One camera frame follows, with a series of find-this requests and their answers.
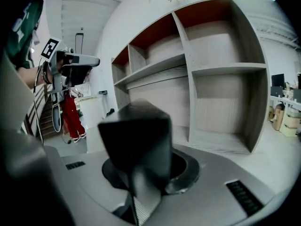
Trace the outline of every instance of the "red pants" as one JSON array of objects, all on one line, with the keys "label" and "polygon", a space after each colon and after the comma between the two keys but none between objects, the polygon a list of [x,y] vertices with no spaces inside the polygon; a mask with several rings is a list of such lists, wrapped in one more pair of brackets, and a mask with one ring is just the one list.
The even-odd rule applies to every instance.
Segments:
[{"label": "red pants", "polygon": [[69,94],[65,95],[65,100],[60,103],[60,106],[63,110],[63,118],[67,122],[70,137],[78,138],[79,134],[84,134],[85,128],[80,123],[74,98],[70,97]]}]

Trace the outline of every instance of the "wrist strap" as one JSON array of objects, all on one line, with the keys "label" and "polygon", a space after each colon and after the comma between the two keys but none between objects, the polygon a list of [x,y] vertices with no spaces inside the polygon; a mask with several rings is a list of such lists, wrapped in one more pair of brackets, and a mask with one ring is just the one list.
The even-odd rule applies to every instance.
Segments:
[{"label": "wrist strap", "polygon": [[47,84],[47,85],[50,85],[51,83],[49,82],[49,80],[48,80],[48,77],[47,77],[47,66],[48,66],[48,63],[47,62],[45,62],[44,64],[43,64],[43,79],[44,79],[44,81],[45,81],[45,83]]}]

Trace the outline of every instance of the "shelf compartment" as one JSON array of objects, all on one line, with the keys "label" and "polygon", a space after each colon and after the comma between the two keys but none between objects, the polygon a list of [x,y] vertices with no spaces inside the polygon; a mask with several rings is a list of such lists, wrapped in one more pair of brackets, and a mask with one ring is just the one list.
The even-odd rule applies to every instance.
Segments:
[{"label": "shelf compartment", "polygon": [[240,143],[251,152],[257,145],[265,120],[268,76],[266,68],[255,67],[249,71],[240,68],[242,71],[236,69],[235,73],[226,70],[225,74],[194,74],[196,98],[192,128],[194,134],[207,131],[237,135],[242,138]]},{"label": "shelf compartment", "polygon": [[183,51],[174,18],[168,14],[138,34],[129,44],[132,71],[169,58]]},{"label": "shelf compartment", "polygon": [[186,29],[192,67],[222,62],[265,63],[256,33],[232,0],[200,2],[175,14]]},{"label": "shelf compartment", "polygon": [[193,75],[205,76],[251,73],[266,68],[266,64],[260,63],[223,63],[217,65],[200,65],[199,67],[195,66],[191,72]]},{"label": "shelf compartment", "polygon": [[[130,101],[144,98],[159,109],[168,113],[171,117],[173,126],[189,128],[190,96],[187,76],[129,89],[128,94]],[[186,137],[183,138],[182,141],[187,141],[187,130],[182,134]]]},{"label": "shelf compartment", "polygon": [[177,51],[175,54],[171,55],[169,58],[163,59],[157,63],[147,65],[132,74],[124,77],[123,79],[116,82],[114,85],[124,85],[130,82],[139,80],[143,77],[171,69],[180,65],[186,64],[185,55],[183,51]]},{"label": "shelf compartment", "polygon": [[128,96],[128,90],[125,88],[124,85],[114,86],[114,89],[115,89],[117,107],[120,110],[122,107],[124,107],[128,103],[130,103],[130,98]]},{"label": "shelf compartment", "polygon": [[139,86],[152,84],[152,83],[165,81],[165,80],[170,80],[170,79],[174,79],[174,78],[185,77],[185,76],[188,76],[187,66],[181,65],[181,66],[171,68],[168,70],[164,70],[159,73],[152,74],[152,75],[146,76],[142,79],[130,82],[126,85],[126,89],[133,89],[133,88],[136,88]]},{"label": "shelf compartment", "polygon": [[112,60],[113,82],[117,82],[131,74],[131,67],[128,57],[128,46],[126,46],[119,55]]},{"label": "shelf compartment", "polygon": [[173,126],[173,143],[188,145],[189,127]]},{"label": "shelf compartment", "polygon": [[191,132],[191,147],[215,153],[250,154],[245,140],[239,134],[219,133],[203,130]]}]

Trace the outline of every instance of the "staircase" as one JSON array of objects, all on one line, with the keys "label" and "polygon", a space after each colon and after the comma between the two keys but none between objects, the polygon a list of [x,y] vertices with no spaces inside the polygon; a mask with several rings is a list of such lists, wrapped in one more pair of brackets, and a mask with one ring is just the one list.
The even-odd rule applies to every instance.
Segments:
[{"label": "staircase", "polygon": [[41,132],[44,139],[51,138],[53,136],[59,135],[52,124],[52,101],[51,96],[48,97],[48,100],[43,108],[42,114],[40,116],[40,126]]}]

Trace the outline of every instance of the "ceiling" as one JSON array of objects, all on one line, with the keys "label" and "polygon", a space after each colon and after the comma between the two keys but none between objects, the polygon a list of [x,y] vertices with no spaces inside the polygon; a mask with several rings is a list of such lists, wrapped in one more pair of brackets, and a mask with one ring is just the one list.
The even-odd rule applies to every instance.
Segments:
[{"label": "ceiling", "polygon": [[[63,0],[61,30],[65,44],[77,53],[94,56],[103,28],[120,3],[121,0]],[[84,33],[83,40],[76,33]]]}]

